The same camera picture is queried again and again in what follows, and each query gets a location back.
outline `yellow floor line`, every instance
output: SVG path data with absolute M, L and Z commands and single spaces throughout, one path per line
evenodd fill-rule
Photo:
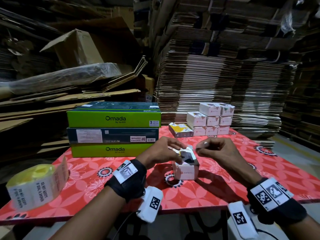
M 291 145 L 290 143 L 282 140 L 282 139 L 279 139 L 279 138 L 275 138 L 275 137 L 272 137 L 272 140 L 276 141 L 276 142 L 279 142 L 279 143 L 282 143 L 283 145 L 286 145 L 287 147 L 290 147 L 292 149 L 294 149 L 295 151 L 297 151 L 298 153 L 301 153 L 302 155 L 306 156 L 306 157 L 309 157 L 309 158 L 312 158 L 314 160 L 317 160 L 320 162 L 320 158 L 319 157 L 316 157 L 314 155 L 312 155 L 311 153 L 308 153 L 302 149 L 299 149 L 297 147 L 295 147 L 294 145 Z

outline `hand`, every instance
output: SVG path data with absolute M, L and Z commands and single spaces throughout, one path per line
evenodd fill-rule
M 242 157 L 230 138 L 208 138 L 199 142 L 195 151 L 200 157 L 214 159 L 234 180 L 247 188 L 262 179 Z
M 175 161 L 178 164 L 182 164 L 182 159 L 178 153 L 170 150 L 168 146 L 177 150 L 181 148 L 186 149 L 186 145 L 176 138 L 163 136 L 137 156 L 136 159 L 145 165 L 146 169 L 153 168 L 157 163 L 166 163 L 168 161 Z

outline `red tablecloth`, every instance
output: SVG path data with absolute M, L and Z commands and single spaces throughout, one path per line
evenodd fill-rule
M 168 127 L 160 129 L 160 136 L 172 137 Z M 295 194 L 300 202 L 320 201 L 320 181 L 290 162 L 272 153 L 240 133 L 231 130 L 229 137 L 242 156 L 262 176 L 275 177 L 283 186 Z M 179 139 L 186 145 L 196 147 L 207 138 L 189 137 Z M 69 180 L 61 194 L 52 202 L 27 212 L 17 213 L 9 202 L 0 210 L 0 224 L 21 222 L 65 221 L 83 208 L 102 189 L 128 157 L 73 158 L 71 149 L 63 153 L 53 164 L 66 157 L 70 171 Z M 197 211 L 203 208 L 225 208 L 229 202 L 246 201 L 246 188 L 236 182 L 214 160 L 197 157 L 200 163 L 199 180 L 178 181 L 174 179 L 171 163 L 158 164 L 148 170 L 147 184 L 163 191 L 160 213 Z M 125 206 L 124 211 L 137 210 L 140 200 Z

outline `stack of white boxes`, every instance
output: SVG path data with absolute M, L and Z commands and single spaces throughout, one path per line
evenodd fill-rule
M 225 103 L 200 103 L 200 112 L 188 112 L 186 121 L 193 136 L 227 135 L 235 107 Z

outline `person's right hand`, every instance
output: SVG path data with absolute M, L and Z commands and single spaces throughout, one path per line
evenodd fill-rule
M 234 180 L 247 188 L 262 179 L 242 157 L 230 138 L 207 138 L 196 145 L 195 151 L 200 157 L 214 159 Z

